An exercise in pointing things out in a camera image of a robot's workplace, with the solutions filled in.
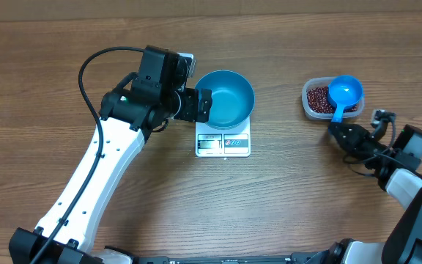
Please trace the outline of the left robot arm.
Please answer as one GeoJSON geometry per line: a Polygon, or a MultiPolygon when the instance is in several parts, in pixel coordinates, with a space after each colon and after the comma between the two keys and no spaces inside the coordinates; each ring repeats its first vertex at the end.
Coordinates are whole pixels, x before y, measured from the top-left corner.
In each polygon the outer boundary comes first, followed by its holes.
{"type": "Polygon", "coordinates": [[[9,242],[14,263],[134,263],[132,254],[107,246],[92,252],[105,209],[125,170],[152,133],[170,119],[207,122],[211,92],[186,88],[193,54],[148,45],[138,71],[106,93],[91,142],[52,208],[32,231],[17,228],[9,242]]]}

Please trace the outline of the blue plastic measuring scoop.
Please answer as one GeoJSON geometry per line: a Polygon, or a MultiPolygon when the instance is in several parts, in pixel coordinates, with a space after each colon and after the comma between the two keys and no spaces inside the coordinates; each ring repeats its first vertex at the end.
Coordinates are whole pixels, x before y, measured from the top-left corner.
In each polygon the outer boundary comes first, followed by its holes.
{"type": "Polygon", "coordinates": [[[363,85],[355,77],[335,77],[328,85],[327,93],[328,102],[335,108],[331,122],[342,122],[344,110],[357,105],[363,96],[363,85]]]}

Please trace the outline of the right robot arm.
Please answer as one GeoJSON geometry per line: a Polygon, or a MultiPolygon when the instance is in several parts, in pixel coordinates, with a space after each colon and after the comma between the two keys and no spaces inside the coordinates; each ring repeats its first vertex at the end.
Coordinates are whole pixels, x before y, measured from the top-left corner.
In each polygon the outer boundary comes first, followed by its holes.
{"type": "Polygon", "coordinates": [[[374,170],[380,188],[396,199],[404,214],[384,243],[344,239],[314,254],[308,263],[422,263],[422,130],[405,125],[394,142],[380,139],[390,123],[377,121],[369,132],[356,124],[332,122],[328,130],[349,157],[348,164],[374,170]]]}

